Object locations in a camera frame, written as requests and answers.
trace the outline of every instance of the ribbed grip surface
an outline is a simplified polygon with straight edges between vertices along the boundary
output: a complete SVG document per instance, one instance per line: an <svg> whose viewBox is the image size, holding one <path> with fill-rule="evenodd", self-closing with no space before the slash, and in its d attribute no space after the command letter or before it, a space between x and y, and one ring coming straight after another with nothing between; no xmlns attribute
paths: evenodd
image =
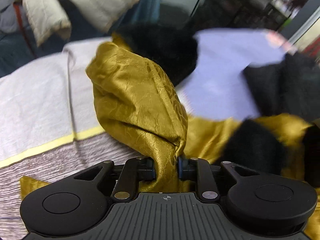
<svg viewBox="0 0 320 240"><path fill-rule="evenodd" d="M59 240L307 240L303 233L282 238L249 234L234 226L216 204L203 204L193 193L140 193L113 206L103 222L78 236ZM57 240L34 233L23 240Z"/></svg>

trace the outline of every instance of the gold satin fabric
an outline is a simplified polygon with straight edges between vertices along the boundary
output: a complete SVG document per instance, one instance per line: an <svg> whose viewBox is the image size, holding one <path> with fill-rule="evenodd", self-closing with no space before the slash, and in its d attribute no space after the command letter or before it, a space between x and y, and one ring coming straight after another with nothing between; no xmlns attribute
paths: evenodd
<svg viewBox="0 0 320 240"><path fill-rule="evenodd" d="M169 78L153 61L112 42L98 47L87 75L101 126L116 140L156 164L157 180L141 191L185 191L177 177L177 157L187 139L187 114Z"/></svg>
<svg viewBox="0 0 320 240"><path fill-rule="evenodd" d="M21 200L23 200L32 191L49 184L49 182L36 180L28 176L22 176L19 181Z"/></svg>
<svg viewBox="0 0 320 240"><path fill-rule="evenodd" d="M119 37L114 41L126 47ZM100 45L86 70L93 83L97 118L112 137L155 161L156 181L141 183L140 191L188 191L188 183L177 177L177 157L184 153L187 158L214 162L240 122L231 118L215 122L187 117L160 66L124 48L112 42ZM256 122L288 147L283 175L303 180L301 141L310 124L289 114L260 117ZM24 187L21 184L21 193L33 188ZM306 228L314 240L320 240L319 209L320 206Z"/></svg>

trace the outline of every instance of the yellow stripe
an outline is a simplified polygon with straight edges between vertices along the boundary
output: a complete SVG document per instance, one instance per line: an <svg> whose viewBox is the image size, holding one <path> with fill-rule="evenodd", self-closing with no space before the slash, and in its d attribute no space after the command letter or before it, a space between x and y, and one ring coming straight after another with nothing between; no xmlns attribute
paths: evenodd
<svg viewBox="0 0 320 240"><path fill-rule="evenodd" d="M84 140L89 137L99 135L101 133L104 133L104 129L101 126L97 126L97 127L88 129L86 131L81 131L78 133L73 132L70 135L55 139L51 142L47 142L47 143L40 145L40 146L36 146L36 147L30 148L30 149L27 149L27 150L15 155L15 156L11 156L3 161L0 161L0 168L9 166L9 165L16 163L16 162L19 162L25 158L32 157L32 156L38 155L40 153L44 153L46 151L52 150L52 149L57 148L61 145L71 143L74 139Z"/></svg>

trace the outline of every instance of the gray striped fabric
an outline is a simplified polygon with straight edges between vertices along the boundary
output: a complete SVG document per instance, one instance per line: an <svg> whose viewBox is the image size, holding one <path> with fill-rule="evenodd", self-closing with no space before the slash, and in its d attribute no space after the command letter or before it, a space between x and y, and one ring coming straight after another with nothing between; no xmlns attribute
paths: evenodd
<svg viewBox="0 0 320 240"><path fill-rule="evenodd" d="M54 182L103 160L124 164L127 159L139 155L103 133L0 169L0 237L3 240L19 240L27 234L19 214L19 179L23 175Z"/></svg>

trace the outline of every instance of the crosshair mark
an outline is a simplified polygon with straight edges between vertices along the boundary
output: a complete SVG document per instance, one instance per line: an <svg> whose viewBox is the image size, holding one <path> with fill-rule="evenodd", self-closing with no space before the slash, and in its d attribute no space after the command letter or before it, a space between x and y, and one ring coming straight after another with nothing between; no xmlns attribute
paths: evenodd
<svg viewBox="0 0 320 240"><path fill-rule="evenodd" d="M163 199L164 199L164 200L166 200L166 201L168 201L168 200L170 200L170 199L171 199L171 197L170 197L170 196L168 196L168 195L166 195L166 196L164 196L164 197L163 197Z"/></svg>

